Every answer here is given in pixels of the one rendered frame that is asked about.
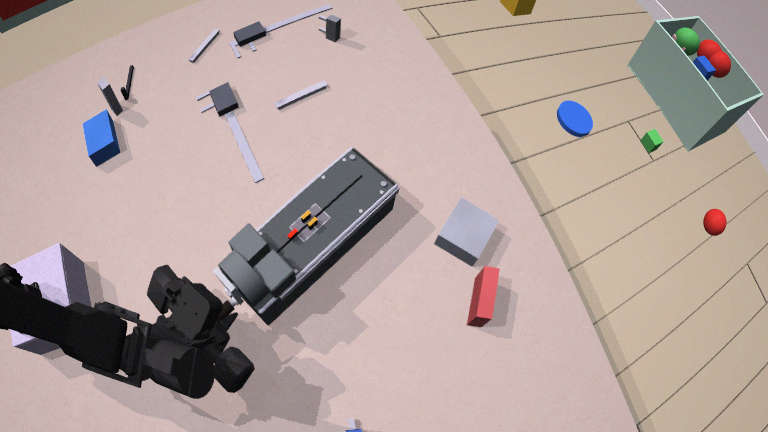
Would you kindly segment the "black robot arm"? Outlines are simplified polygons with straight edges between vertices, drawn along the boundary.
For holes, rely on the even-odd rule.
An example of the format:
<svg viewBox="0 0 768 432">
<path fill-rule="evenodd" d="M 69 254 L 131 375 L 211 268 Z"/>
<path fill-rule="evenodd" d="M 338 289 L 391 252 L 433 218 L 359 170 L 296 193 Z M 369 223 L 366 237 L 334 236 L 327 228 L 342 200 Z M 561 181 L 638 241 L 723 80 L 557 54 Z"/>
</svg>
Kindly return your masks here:
<svg viewBox="0 0 768 432">
<path fill-rule="evenodd" d="M 37 282 L 23 284 L 22 278 L 7 263 L 0 265 L 0 329 L 56 343 L 83 368 L 128 385 L 141 388 L 151 378 L 193 399 L 210 392 L 214 364 L 200 348 L 214 342 L 211 330 L 223 303 L 203 284 L 183 276 L 162 290 L 174 311 L 164 324 L 184 335 L 182 344 L 136 312 L 105 301 L 95 302 L 94 308 L 80 302 L 63 307 L 43 298 Z M 126 320 L 137 324 L 129 335 Z M 116 374 L 119 370 L 128 378 Z"/>
</svg>

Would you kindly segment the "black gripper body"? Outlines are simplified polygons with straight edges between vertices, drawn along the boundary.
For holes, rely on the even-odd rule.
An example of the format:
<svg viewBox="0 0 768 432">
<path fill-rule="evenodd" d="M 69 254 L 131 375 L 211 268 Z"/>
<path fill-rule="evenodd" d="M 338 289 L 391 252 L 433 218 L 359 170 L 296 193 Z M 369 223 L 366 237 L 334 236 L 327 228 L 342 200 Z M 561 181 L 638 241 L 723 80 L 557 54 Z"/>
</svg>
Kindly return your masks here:
<svg viewBox="0 0 768 432">
<path fill-rule="evenodd" d="M 152 326 L 156 326 L 166 338 L 182 343 L 181 339 L 184 335 L 177 329 L 168 329 L 164 321 L 168 318 L 164 316 L 168 312 L 168 309 L 173 313 L 174 311 L 169 307 L 171 301 L 162 293 L 162 290 L 170 280 L 178 278 L 169 265 L 159 266 L 154 270 L 147 296 L 155 305 L 157 310 L 162 314 L 158 316 L 157 321 Z M 211 357 L 214 365 L 215 379 L 228 393 L 236 393 L 236 391 L 242 389 L 249 376 L 255 369 L 253 362 L 251 362 L 239 348 L 228 347 L 223 353 L 221 350 L 226 343 L 226 338 L 222 333 L 213 327 L 211 330 L 215 334 L 215 340 L 212 344 L 206 347 L 200 348 Z M 182 343 L 183 344 L 183 343 Z"/>
</svg>

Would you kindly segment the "blue rectangular block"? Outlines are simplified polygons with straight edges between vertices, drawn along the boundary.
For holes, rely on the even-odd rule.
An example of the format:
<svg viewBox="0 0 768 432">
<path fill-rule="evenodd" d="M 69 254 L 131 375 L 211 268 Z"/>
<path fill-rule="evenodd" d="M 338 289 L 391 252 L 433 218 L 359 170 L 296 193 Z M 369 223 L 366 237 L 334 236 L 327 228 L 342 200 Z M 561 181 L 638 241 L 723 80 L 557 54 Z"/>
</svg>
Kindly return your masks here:
<svg viewBox="0 0 768 432">
<path fill-rule="evenodd" d="M 97 167 L 120 153 L 114 121 L 107 109 L 83 123 L 88 155 Z"/>
</svg>

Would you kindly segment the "red rectangular block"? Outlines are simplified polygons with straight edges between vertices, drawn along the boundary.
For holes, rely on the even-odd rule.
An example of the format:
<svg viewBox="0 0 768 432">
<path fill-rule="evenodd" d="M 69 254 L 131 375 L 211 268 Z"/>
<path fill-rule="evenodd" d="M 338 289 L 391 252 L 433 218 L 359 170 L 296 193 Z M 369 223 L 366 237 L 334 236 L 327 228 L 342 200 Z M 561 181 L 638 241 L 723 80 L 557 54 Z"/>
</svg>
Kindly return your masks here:
<svg viewBox="0 0 768 432">
<path fill-rule="evenodd" d="M 492 319 L 498 277 L 499 269 L 491 266 L 484 266 L 475 277 L 466 326 L 482 327 Z"/>
</svg>

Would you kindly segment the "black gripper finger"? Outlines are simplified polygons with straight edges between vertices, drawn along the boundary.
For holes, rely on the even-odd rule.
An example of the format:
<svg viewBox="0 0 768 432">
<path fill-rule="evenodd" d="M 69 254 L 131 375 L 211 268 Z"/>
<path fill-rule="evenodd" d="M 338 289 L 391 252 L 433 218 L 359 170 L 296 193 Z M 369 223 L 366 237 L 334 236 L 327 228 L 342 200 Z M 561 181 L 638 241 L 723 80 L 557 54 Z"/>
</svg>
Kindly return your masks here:
<svg viewBox="0 0 768 432">
<path fill-rule="evenodd" d="M 222 347 L 223 349 L 221 350 L 221 352 L 224 351 L 225 346 L 227 345 L 227 343 L 229 342 L 229 339 L 230 339 L 230 336 L 229 336 L 227 330 L 229 329 L 231 324 L 233 324 L 233 321 L 236 320 L 237 316 L 238 316 L 237 312 L 231 313 L 229 316 L 223 318 L 222 320 L 215 322 L 214 327 L 216 327 L 222 333 L 222 335 L 227 339 L 226 343 Z"/>
</svg>

